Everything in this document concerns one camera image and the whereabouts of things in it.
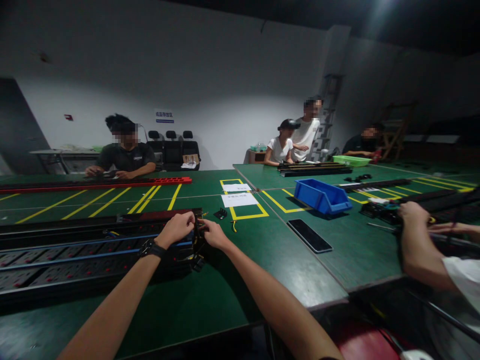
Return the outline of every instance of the white t-shirt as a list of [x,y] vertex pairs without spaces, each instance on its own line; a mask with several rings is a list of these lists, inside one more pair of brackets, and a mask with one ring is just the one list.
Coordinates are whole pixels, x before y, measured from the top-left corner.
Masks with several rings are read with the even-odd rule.
[[294,161],[305,161],[307,159],[307,155],[312,150],[312,145],[315,140],[315,134],[317,133],[317,130],[320,126],[320,120],[314,118],[310,122],[306,122],[303,121],[302,118],[298,118],[296,122],[300,123],[300,127],[293,133],[291,141],[294,144],[300,146],[308,146],[308,150],[301,151],[298,149],[293,149],[293,151],[291,152],[291,158]]
[[268,147],[271,149],[270,161],[281,163],[285,160],[289,151],[294,148],[294,143],[292,142],[292,139],[289,138],[286,140],[285,147],[282,148],[280,145],[280,139],[277,136],[270,140]]
[[[440,292],[435,295],[434,303],[480,333],[480,260],[444,257],[443,265],[463,296]],[[430,337],[442,359],[478,359],[480,344],[431,311],[425,315]]]

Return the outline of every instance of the person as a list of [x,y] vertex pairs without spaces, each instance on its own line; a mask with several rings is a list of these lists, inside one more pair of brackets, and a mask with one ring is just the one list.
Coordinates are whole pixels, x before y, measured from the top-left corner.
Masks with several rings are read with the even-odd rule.
[[[198,221],[203,224],[208,244],[224,252],[230,259],[265,320],[296,359],[343,359],[325,330],[290,291],[236,247],[219,224],[206,219]],[[154,242],[157,246],[168,249],[189,234],[194,224],[192,212],[176,214]],[[113,359],[161,260],[161,257],[153,253],[140,257],[57,359]]]
[[277,128],[277,130],[280,132],[280,135],[274,137],[268,143],[263,164],[269,166],[278,166],[283,161],[293,164],[292,134],[294,133],[295,129],[299,128],[299,126],[300,125],[292,119],[285,119],[281,122],[280,126]]
[[129,180],[155,171],[155,154],[146,143],[139,142],[137,124],[128,117],[115,114],[105,119],[106,126],[119,143],[105,146],[96,161],[96,165],[85,170],[88,177],[103,174],[115,165],[115,175],[119,179]]
[[[416,202],[402,204],[401,250],[407,275],[438,290],[432,302],[480,333],[480,260],[443,255],[432,242],[434,234],[464,234],[480,243],[480,226],[463,223],[427,227],[430,214]],[[431,312],[425,313],[430,338],[445,360],[477,359],[480,344]]]
[[300,127],[293,133],[291,141],[293,150],[291,158],[294,162],[304,162],[310,153],[310,149],[315,140],[315,135],[320,126],[318,116],[322,108],[322,99],[319,96],[309,97],[303,103],[303,116],[296,122]]
[[379,146],[379,138],[382,136],[384,129],[385,126],[380,122],[369,125],[361,134],[355,135],[346,142],[342,154],[366,158],[372,157]]

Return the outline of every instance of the black t-shirt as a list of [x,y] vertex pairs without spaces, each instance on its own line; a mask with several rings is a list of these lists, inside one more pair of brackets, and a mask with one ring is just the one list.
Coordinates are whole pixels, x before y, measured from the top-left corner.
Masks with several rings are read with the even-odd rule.
[[101,150],[96,164],[105,171],[113,164],[118,170],[131,172],[155,161],[154,151],[146,143],[140,142],[131,151],[125,150],[118,143],[112,143]]
[[349,151],[368,151],[372,153],[376,150],[377,139],[364,139],[362,135],[355,135],[346,142],[342,154],[346,154]]

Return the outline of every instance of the black chair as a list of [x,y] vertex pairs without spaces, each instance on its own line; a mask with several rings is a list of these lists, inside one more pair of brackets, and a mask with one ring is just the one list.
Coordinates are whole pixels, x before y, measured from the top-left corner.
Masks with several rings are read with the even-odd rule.
[[185,139],[193,139],[194,136],[191,131],[184,131],[183,132],[183,144],[182,144],[182,155],[198,155],[199,163],[196,165],[195,169],[191,169],[194,171],[198,171],[200,169],[200,151],[199,151],[199,144],[196,141],[185,140]]
[[163,169],[163,162],[164,162],[164,145],[163,141],[160,141],[160,134],[158,131],[151,130],[148,132],[148,137],[152,139],[152,141],[147,141],[147,145],[151,147],[153,153],[155,154],[155,170],[161,171]]
[[180,141],[176,141],[177,134],[175,131],[167,131],[166,132],[167,139],[171,141],[164,141],[163,142],[163,169],[166,171],[181,171],[182,164],[184,160],[182,158],[182,143]]

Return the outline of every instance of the dark hair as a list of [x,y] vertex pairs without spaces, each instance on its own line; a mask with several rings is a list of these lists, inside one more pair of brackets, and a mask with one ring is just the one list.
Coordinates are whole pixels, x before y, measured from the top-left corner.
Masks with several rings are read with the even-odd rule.
[[297,130],[298,128],[300,127],[300,124],[297,123],[295,120],[293,119],[285,119],[281,122],[280,126],[277,127],[276,129],[278,131],[282,130],[282,129],[291,129],[291,130]]
[[305,102],[303,103],[303,108],[308,108],[310,106],[312,106],[313,104],[315,104],[318,100],[320,101],[323,101],[322,98],[318,95],[315,95],[315,96],[311,96],[309,97],[307,100],[305,100]]
[[385,130],[385,125],[383,125],[381,122],[374,122],[369,126],[369,128],[374,128],[375,130],[382,132]]
[[105,122],[111,132],[133,133],[136,130],[136,124],[132,120],[117,113],[108,116]]

